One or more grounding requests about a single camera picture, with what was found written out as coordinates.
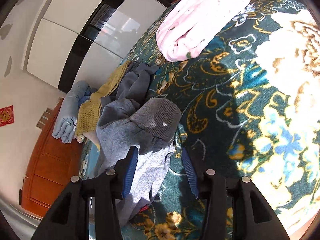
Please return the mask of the grey-blue knit sweater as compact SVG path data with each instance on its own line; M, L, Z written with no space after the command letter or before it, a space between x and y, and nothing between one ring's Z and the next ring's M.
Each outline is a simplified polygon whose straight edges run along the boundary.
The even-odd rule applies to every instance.
M96 128L100 156L93 175L113 168L131 146L139 153L129 195L116 202L120 226L154 201L170 167L180 118L180 109L165 98L150 99L142 106L120 99L104 107Z

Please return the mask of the wooden headboard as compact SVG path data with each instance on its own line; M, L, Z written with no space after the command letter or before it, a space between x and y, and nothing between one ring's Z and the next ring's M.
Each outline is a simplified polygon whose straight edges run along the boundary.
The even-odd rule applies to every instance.
M20 192L20 205L28 213L43 217L53 202L79 174L83 145L73 140L64 144L52 137L63 99L52 111L34 146Z

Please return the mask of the light blue folded quilt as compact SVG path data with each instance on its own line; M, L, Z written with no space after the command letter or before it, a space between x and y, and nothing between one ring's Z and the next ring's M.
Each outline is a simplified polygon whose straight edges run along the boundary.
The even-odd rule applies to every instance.
M90 99L97 89L86 81L78 81L63 99L52 132L52 137L61 139L62 143L71 143L75 137L80 106Z

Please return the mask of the mustard yellow knit sweater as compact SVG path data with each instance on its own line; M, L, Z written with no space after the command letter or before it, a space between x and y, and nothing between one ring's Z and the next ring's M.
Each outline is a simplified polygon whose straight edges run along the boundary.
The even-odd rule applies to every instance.
M118 88L131 63L132 61L125 61L122 65L117 67L106 83L104 83L96 92L91 94L89 100L80 106L75 132L76 136L84 135L84 133L95 130L96 124L100 118L101 98L111 95L111 93Z

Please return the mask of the teal floral bedspread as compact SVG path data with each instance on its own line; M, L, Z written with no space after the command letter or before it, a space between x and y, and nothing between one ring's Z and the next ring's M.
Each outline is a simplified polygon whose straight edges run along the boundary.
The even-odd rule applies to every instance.
M156 21L126 60L159 67L148 97L182 111L176 150L153 204L124 239L198 239L205 202L190 191L182 146L231 178L249 176L287 234L319 210L319 31L301 0L250 0L195 59L170 63Z

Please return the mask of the dark grey garment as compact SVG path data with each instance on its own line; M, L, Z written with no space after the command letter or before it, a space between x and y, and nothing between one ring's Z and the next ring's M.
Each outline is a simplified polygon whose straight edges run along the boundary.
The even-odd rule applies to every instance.
M111 95L102 97L100 123L125 119L143 104L153 75L159 66L134 61L129 65L118 88Z

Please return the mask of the white glossy wardrobe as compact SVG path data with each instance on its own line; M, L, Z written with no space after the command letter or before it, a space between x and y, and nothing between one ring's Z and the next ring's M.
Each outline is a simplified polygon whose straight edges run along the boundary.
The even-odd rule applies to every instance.
M47 0L27 71L68 92L80 80L98 88L175 0Z

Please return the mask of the pink folded blanket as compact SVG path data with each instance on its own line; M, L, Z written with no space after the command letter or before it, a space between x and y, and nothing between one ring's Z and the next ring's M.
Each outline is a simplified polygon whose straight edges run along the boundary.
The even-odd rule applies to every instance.
M250 0L180 0L156 31L157 46L169 62L193 59Z

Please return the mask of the wall switch panel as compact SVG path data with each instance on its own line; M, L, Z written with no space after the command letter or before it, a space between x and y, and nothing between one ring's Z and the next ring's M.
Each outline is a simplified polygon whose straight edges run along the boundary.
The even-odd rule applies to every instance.
M50 108L47 108L44 113L41 115L39 121L36 124L36 127L39 129L43 129L46 125L46 123L48 122L48 120L50 119L50 117L52 116L53 110Z

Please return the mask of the red fu wall decoration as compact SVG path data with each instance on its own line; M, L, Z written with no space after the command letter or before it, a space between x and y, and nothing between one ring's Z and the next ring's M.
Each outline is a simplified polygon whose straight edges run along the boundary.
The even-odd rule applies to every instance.
M0 126L14 123L14 107L13 105L0 109Z

